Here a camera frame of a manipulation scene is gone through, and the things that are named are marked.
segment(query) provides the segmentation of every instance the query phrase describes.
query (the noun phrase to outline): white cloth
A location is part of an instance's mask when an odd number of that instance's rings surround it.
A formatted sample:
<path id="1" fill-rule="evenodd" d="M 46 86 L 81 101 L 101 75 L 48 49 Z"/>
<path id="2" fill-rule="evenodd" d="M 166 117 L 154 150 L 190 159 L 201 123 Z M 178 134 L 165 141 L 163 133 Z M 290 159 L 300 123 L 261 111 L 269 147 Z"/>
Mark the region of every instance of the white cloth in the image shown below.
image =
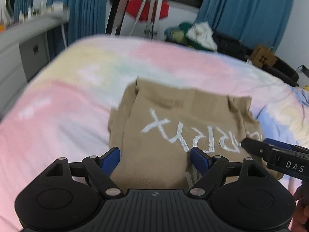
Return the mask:
<path id="1" fill-rule="evenodd" d="M 196 23 L 190 28 L 186 34 L 186 36 L 199 43 L 204 48 L 217 51 L 217 44 L 214 42 L 212 38 L 213 31 L 209 26 L 208 22 Z"/>

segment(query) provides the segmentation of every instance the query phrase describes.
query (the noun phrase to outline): pastel tie-dye bedsheet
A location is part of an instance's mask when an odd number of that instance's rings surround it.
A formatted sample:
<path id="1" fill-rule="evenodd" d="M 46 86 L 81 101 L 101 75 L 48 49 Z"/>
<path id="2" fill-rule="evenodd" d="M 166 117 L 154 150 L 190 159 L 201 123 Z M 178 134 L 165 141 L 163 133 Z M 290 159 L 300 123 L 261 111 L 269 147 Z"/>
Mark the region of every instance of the pastel tie-dye bedsheet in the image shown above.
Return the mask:
<path id="1" fill-rule="evenodd" d="M 109 149 L 110 108 L 137 76 L 250 95 L 265 137 L 309 147 L 309 92 L 303 89 L 225 55 L 137 38 L 86 38 L 45 68 L 1 122 L 0 231 L 21 229 L 14 200 L 56 158 L 81 161 Z M 299 181 L 285 176 L 282 184 L 293 190 Z"/>

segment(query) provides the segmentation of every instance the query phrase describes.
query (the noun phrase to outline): yellow object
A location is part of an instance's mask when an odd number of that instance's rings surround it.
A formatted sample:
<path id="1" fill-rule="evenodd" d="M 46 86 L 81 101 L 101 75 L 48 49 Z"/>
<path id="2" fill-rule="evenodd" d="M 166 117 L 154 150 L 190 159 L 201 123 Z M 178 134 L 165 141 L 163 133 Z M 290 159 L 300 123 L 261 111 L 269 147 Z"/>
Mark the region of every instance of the yellow object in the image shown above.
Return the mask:
<path id="1" fill-rule="evenodd" d="M 0 23 L 0 32 L 5 31 L 4 23 Z"/>

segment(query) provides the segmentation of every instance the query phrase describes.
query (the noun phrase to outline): black cable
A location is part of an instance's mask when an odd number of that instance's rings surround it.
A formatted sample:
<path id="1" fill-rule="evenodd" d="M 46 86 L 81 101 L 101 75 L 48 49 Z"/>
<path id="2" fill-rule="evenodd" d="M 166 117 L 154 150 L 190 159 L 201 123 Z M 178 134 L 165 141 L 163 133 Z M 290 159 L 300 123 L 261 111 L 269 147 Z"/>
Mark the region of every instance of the black cable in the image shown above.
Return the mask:
<path id="1" fill-rule="evenodd" d="M 297 70 L 300 68 L 300 67 L 303 67 L 304 65 L 301 65 L 301 66 L 299 66 L 299 67 L 297 67 L 297 69 L 295 70 L 295 72 L 294 72 L 294 75 L 292 76 L 292 79 L 295 77 L 295 75 L 297 74 Z"/>

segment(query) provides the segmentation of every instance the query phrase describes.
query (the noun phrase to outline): cardboard box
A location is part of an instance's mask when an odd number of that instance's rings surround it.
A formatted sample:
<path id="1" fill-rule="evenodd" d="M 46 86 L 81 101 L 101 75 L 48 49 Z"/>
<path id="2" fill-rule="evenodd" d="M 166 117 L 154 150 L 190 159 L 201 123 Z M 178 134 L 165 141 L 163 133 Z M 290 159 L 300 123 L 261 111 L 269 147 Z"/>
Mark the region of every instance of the cardboard box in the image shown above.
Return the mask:
<path id="1" fill-rule="evenodd" d="M 259 68 L 262 68 L 263 64 L 273 66 L 278 60 L 270 49 L 267 49 L 260 44 L 255 47 L 249 59 Z"/>

